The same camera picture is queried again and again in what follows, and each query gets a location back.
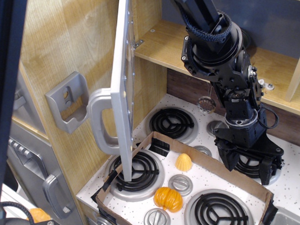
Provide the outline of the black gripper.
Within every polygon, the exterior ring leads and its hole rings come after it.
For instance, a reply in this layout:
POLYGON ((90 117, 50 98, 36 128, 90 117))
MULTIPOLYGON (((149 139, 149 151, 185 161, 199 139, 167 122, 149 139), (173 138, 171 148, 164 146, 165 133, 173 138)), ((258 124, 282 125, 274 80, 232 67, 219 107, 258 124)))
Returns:
MULTIPOLYGON (((270 141, 268 129, 277 127, 279 117, 270 107, 261 104, 255 109, 247 100, 230 100, 224 103, 225 122, 228 128, 212 131, 215 145, 223 165, 232 171, 240 158, 236 149, 261 153, 264 157, 282 157, 283 150, 270 141)), ((279 168, 271 159, 264 158, 259 164, 261 185, 271 185, 279 178, 279 168)))

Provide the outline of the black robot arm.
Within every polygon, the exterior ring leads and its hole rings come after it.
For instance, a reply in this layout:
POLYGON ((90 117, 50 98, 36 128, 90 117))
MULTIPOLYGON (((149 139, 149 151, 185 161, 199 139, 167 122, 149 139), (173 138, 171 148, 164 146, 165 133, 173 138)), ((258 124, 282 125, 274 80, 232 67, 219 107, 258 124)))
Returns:
POLYGON ((224 166, 233 170, 240 156, 254 159, 262 185, 268 185, 283 166, 284 152, 267 137, 263 87, 243 46, 241 29, 212 0, 170 1, 188 32, 182 50, 185 68, 212 84, 226 110, 227 128, 212 132, 224 166))

